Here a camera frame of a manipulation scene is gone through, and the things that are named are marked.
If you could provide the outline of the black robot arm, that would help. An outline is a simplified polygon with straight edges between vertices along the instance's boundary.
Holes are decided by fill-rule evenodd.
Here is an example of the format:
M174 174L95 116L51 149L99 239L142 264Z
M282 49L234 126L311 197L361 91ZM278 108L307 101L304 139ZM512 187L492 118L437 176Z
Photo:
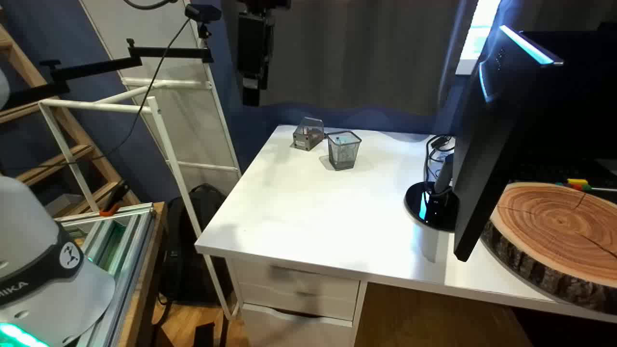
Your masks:
M259 106L261 93L269 87L269 68L275 49L277 8L290 10L292 0L238 0L238 72L242 74L244 104Z

